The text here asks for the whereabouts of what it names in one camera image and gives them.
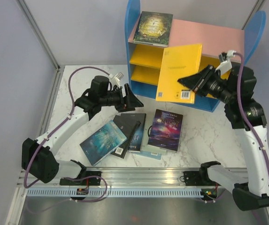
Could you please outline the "yellow paperback book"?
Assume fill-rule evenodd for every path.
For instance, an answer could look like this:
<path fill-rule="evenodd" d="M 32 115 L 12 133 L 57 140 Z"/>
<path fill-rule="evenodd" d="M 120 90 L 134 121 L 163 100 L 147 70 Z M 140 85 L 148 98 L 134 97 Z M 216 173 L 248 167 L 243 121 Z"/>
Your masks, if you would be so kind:
<path fill-rule="evenodd" d="M 156 101 L 194 104 L 195 94 L 178 82 L 198 72 L 202 44 L 167 47 L 163 51 Z"/>

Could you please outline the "dark Wuthering Heights book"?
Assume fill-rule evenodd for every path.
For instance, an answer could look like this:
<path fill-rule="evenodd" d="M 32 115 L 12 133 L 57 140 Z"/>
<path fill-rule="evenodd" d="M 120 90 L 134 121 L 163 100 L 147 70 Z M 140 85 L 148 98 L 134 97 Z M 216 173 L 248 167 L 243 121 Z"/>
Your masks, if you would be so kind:
<path fill-rule="evenodd" d="M 136 129 L 133 139 L 128 148 L 129 152 L 140 152 L 141 144 L 144 135 L 144 127 L 146 121 L 146 113 L 130 113 L 130 117 L 140 122 L 140 126 Z"/>

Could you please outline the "purple Robinson Crusoe book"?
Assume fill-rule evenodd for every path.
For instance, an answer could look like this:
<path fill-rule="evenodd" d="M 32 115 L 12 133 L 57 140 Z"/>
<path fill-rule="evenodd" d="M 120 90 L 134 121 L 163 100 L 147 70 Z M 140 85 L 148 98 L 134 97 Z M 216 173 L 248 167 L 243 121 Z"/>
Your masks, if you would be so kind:
<path fill-rule="evenodd" d="M 183 115 L 156 109 L 148 146 L 178 152 Z"/>

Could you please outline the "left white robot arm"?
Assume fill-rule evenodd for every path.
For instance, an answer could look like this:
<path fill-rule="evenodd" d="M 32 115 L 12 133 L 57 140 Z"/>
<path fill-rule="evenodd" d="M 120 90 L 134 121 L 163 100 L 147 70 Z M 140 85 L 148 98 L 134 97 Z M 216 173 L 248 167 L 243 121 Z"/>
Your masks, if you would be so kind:
<path fill-rule="evenodd" d="M 43 183 L 64 177 L 70 177 L 76 185 L 86 182 L 85 166 L 80 162 L 55 159 L 61 146 L 105 106 L 114 106 L 119 113 L 144 106 L 129 84 L 112 90 L 109 90 L 109 85 L 108 77 L 94 77 L 90 88 L 72 102 L 71 112 L 61 122 L 36 139 L 27 138 L 23 142 L 22 168 L 25 170 L 25 180 L 31 174 Z"/>

